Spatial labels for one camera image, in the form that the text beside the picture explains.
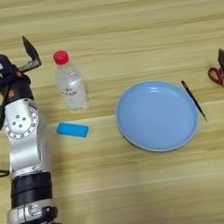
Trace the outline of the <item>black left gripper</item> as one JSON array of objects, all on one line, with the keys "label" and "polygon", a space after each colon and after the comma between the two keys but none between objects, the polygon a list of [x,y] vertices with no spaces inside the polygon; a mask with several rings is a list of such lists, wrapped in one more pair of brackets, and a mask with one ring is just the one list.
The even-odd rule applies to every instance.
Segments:
[{"label": "black left gripper", "polygon": [[33,92],[31,92],[30,85],[31,79],[26,75],[26,72],[40,67],[42,63],[37,49],[34,48],[33,44],[26,37],[23,38],[23,43],[31,61],[19,68],[16,65],[12,65],[11,68],[0,70],[0,73],[2,73],[0,80],[5,105],[21,98],[33,100]]}]

